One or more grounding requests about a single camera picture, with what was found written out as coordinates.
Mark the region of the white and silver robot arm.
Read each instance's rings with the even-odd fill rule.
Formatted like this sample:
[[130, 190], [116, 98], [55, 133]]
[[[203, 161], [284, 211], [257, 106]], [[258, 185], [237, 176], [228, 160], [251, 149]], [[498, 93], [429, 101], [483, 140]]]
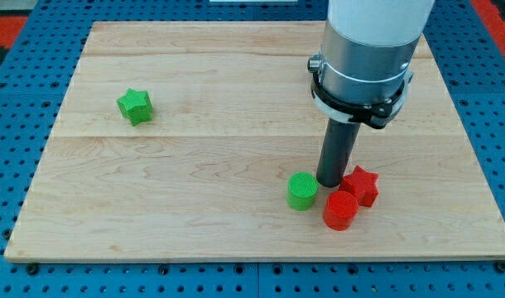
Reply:
[[434, 0], [330, 0], [323, 41], [308, 61], [317, 108], [381, 129], [406, 101], [409, 64]]

